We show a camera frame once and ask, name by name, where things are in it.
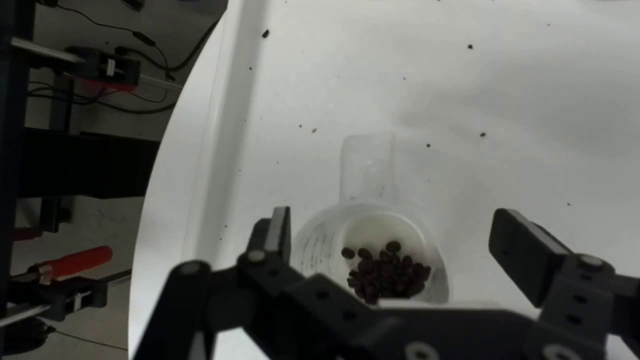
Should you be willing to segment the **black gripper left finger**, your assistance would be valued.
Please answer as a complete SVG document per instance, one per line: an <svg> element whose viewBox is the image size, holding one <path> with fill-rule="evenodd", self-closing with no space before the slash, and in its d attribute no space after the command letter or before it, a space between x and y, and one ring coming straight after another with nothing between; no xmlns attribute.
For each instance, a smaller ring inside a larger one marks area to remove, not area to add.
<svg viewBox="0 0 640 360"><path fill-rule="evenodd" d="M261 219L251 235L247 258L262 262L269 254L281 260L291 260L292 235L291 235L291 209L276 206L270 219Z"/></svg>

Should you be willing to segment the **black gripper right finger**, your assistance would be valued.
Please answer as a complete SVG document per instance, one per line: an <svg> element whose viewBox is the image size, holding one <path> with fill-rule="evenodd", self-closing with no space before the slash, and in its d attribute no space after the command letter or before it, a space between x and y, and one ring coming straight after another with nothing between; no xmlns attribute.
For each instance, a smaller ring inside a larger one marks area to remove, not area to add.
<svg viewBox="0 0 640 360"><path fill-rule="evenodd" d="M519 290L544 315L611 315L613 268L590 254L572 252L544 226L519 210L498 209L489 250Z"/></svg>

